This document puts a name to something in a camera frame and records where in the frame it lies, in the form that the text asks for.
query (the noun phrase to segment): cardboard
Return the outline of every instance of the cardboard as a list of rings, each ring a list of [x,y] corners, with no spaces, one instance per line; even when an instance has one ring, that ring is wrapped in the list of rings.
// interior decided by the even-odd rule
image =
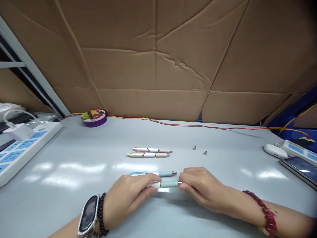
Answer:
[[[317,84],[301,1],[0,0],[0,14],[71,112],[254,124]]]
[[[299,100],[303,94],[291,94],[285,101],[274,111],[272,112],[263,122],[262,126],[267,126],[275,117],[280,115],[285,109],[293,105],[297,100]]]
[[[312,109],[306,114],[296,119],[294,127],[317,128],[317,108]]]
[[[271,114],[287,94],[210,91],[202,110],[203,122],[253,125]]]
[[[0,69],[0,102],[13,103],[37,112],[53,112],[9,69]]]

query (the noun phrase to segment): smartphone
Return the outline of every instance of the smartphone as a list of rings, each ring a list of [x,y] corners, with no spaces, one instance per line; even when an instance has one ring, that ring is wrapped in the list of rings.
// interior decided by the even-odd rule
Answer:
[[[293,174],[317,191],[317,167],[302,159],[291,157],[279,161],[281,165],[289,169]]]

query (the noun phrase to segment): power strip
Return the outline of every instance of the power strip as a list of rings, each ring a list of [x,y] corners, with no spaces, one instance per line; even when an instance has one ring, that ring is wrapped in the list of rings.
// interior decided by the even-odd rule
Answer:
[[[289,156],[298,156],[306,160],[307,162],[317,166],[317,154],[305,149],[297,144],[294,144],[288,140],[283,141],[282,143],[276,143],[277,147],[285,150]]]
[[[6,185],[62,127],[60,122],[38,125],[29,139],[17,141],[0,152],[0,187]]]

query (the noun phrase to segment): pink pen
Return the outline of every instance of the pink pen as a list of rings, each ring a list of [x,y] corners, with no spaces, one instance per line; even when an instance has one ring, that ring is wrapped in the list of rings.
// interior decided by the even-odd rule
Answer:
[[[154,152],[154,153],[173,153],[171,150],[167,149],[154,149],[154,148],[132,148],[134,151],[143,151],[143,152]]]

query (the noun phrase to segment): table surface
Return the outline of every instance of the table surface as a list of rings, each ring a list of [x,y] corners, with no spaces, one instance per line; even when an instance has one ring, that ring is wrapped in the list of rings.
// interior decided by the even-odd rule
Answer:
[[[317,193],[263,151],[265,144],[281,141],[270,131],[175,127],[119,118],[87,128],[76,116],[62,123],[64,127],[0,188],[1,237],[45,238],[76,217],[91,195],[108,191],[122,174],[181,172],[186,167],[205,167],[225,185],[315,216]],[[133,147],[173,153],[167,158],[126,157]],[[177,188],[160,189],[108,236],[262,237],[254,226],[212,213]]]

